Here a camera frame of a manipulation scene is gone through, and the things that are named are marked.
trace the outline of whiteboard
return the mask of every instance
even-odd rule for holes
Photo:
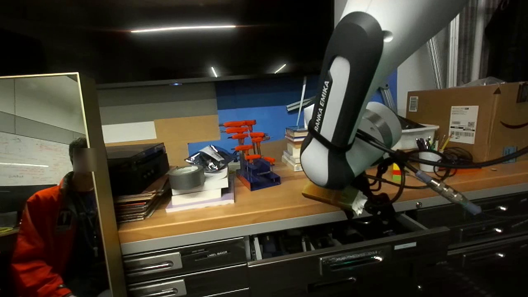
[[[67,144],[0,132],[0,186],[58,184],[70,171]]]

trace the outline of cardboard box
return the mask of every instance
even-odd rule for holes
[[[528,82],[411,91],[407,99],[408,119],[440,126],[440,138],[452,133],[447,146],[468,150],[475,162],[528,145]]]

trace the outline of person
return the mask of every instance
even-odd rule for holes
[[[86,138],[74,140],[69,146],[73,171],[59,185],[35,193],[26,203],[11,262],[21,297],[108,294],[86,148]]]

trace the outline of pen cup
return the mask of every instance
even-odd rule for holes
[[[427,161],[433,161],[433,162],[438,162],[440,161],[440,159],[442,159],[441,156],[435,153],[431,153],[431,152],[419,152],[418,157],[420,157],[420,159],[424,159]],[[434,166],[420,163],[420,170],[423,172],[434,172],[433,168]]]

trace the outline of barcode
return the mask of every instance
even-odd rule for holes
[[[467,137],[473,137],[473,136],[475,136],[475,132],[458,132],[458,131],[455,131],[455,132],[454,132],[454,135],[455,135],[455,136],[467,136]]]
[[[409,111],[410,112],[418,111],[418,96],[409,97]]]

